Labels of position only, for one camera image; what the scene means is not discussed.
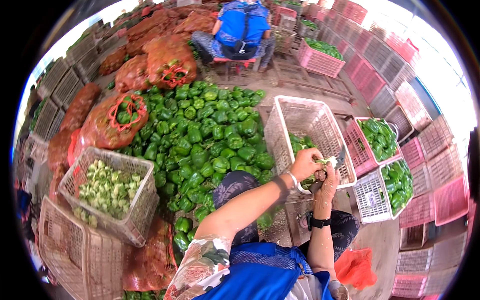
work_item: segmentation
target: woman's leg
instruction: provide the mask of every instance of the woman's leg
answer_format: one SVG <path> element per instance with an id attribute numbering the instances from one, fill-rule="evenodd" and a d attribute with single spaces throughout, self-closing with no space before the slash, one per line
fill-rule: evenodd
<path id="1" fill-rule="evenodd" d="M 223 178 L 222 183 L 213 191 L 215 209 L 241 193 L 254 189 L 260 184 L 257 179 L 245 171 L 233 171 Z M 254 221 L 240 230 L 233 239 L 232 248 L 241 244 L 258 242 L 257 222 Z"/>
<path id="2" fill-rule="evenodd" d="M 357 236 L 360 225 L 354 215 L 346 212 L 332 209 L 330 216 L 332 218 L 330 231 L 332 232 L 334 262 L 336 262 L 340 255 L 342 255 L 343 251 L 350 246 L 353 239 Z M 310 241 L 307 241 L 299 246 L 305 257 L 307 257 L 309 244 Z"/>

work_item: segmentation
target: white plastic crate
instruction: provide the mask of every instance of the white plastic crate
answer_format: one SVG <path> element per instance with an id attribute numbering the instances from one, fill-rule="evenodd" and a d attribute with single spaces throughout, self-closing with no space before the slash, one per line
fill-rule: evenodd
<path id="1" fill-rule="evenodd" d="M 391 163 L 381 164 L 375 170 L 358 179 L 357 184 L 353 186 L 360 212 L 360 220 L 363 224 L 394 220 L 404 210 L 404 208 L 401 208 L 396 212 L 395 216 L 392 214 L 390 198 L 382 176 L 382 168 Z"/>
<path id="2" fill-rule="evenodd" d="M 265 135 L 269 136 L 266 140 L 267 146 L 273 149 L 279 174 L 289 170 L 295 162 L 288 132 L 299 137 L 310 136 L 312 142 L 318 146 L 318 150 L 325 157 L 338 156 L 342 146 L 345 146 L 345 163 L 339 168 L 340 184 L 338 189 L 353 186 L 356 183 L 357 176 L 350 153 L 336 119 L 327 104 L 305 98 L 275 97 L 272 112 L 265 126 Z M 310 191 L 301 188 L 300 184 L 297 186 L 297 190 L 311 197 Z"/>

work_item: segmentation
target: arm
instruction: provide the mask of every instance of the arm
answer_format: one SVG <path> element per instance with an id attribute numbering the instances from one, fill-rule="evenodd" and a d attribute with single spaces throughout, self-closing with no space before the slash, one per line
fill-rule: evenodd
<path id="1" fill-rule="evenodd" d="M 290 170 L 298 182 L 324 168 L 323 164 L 315 163 L 313 158 L 323 158 L 317 148 L 298 151 L 295 163 Z M 290 175 L 283 174 L 280 178 L 288 189 L 293 187 L 293 179 Z M 279 196 L 280 188 L 274 182 L 243 192 L 205 217 L 197 229 L 195 238 L 217 235 L 233 240 L 239 230 L 255 221 Z"/>
<path id="2" fill-rule="evenodd" d="M 335 171 L 330 162 L 327 163 L 327 178 L 322 188 L 315 194 L 313 202 L 313 217 L 315 219 L 330 219 L 332 199 L 340 181 L 339 171 Z M 334 269 L 334 251 L 330 226 L 312 227 L 310 244 L 308 246 L 307 262 L 314 273 L 328 271 L 330 280 L 336 280 Z"/>
<path id="3" fill-rule="evenodd" d="M 220 26 L 222 26 L 222 21 L 217 20 L 215 22 L 215 25 L 213 26 L 213 29 L 212 29 L 212 34 L 213 35 L 216 35 L 216 33 L 220 30 Z"/>

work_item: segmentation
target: woman's right hand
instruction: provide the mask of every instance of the woman's right hand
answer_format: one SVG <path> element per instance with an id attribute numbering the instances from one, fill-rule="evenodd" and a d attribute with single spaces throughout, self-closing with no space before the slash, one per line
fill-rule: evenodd
<path id="1" fill-rule="evenodd" d="M 315 162 L 318 159 L 323 159 L 323 155 L 317 148 L 302 149 L 297 152 L 290 172 L 298 182 L 305 180 L 316 171 L 325 168 L 324 164 Z"/>

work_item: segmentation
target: seated woman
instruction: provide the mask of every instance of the seated woman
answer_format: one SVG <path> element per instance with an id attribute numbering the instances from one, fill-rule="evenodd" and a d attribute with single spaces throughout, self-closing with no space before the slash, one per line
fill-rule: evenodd
<path id="1" fill-rule="evenodd" d="M 245 171 L 228 173 L 213 200 L 216 211 L 198 226 L 165 300 L 348 300 L 334 261 L 359 230 L 351 214 L 332 210 L 340 173 L 316 163 L 317 148 L 300 150 L 289 172 L 259 186 Z M 310 241 L 285 248 L 259 242 L 256 219 L 286 200 L 289 189 L 316 171 L 327 177 L 314 195 Z"/>
<path id="2" fill-rule="evenodd" d="M 245 47 L 241 49 L 252 50 L 252 55 L 247 59 L 262 58 L 259 71 L 264 72 L 275 48 L 275 37 L 270 35 L 270 18 L 268 9 L 260 2 L 232 1 L 226 3 L 218 13 L 212 33 L 195 31 L 192 42 L 202 61 L 211 63 L 213 58 L 230 58 L 225 48 L 234 48 L 244 41 Z"/>

